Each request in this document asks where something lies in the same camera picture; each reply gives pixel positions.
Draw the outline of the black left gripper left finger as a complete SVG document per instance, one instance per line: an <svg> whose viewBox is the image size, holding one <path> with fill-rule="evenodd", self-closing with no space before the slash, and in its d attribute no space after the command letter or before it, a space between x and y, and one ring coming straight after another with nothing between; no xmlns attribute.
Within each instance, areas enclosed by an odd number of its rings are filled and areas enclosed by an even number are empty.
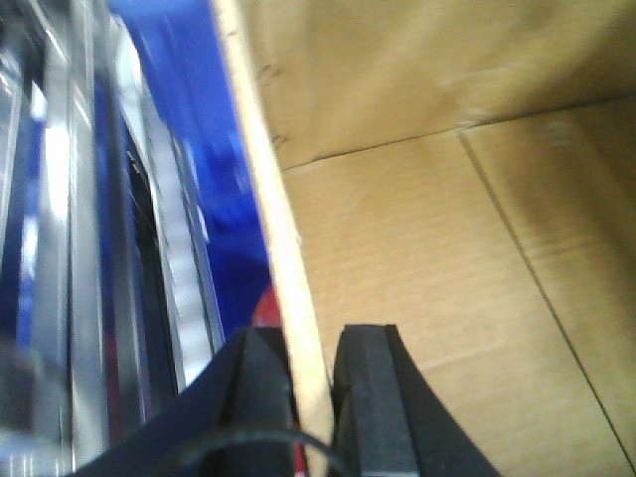
<svg viewBox="0 0 636 477"><path fill-rule="evenodd" d="M235 444L178 453L223 430L295 424L286 348L278 328L235 331L204 371L157 416L78 470L79 476L292 476L291 443Z"/></svg>

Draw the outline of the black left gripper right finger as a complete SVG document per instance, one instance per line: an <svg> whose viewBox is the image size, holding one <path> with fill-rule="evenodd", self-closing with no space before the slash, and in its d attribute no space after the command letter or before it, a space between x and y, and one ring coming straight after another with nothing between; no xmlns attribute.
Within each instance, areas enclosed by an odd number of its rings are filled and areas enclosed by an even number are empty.
<svg viewBox="0 0 636 477"><path fill-rule="evenodd" d="M394 325L348 325L334 364L334 446L357 476L496 476Z"/></svg>

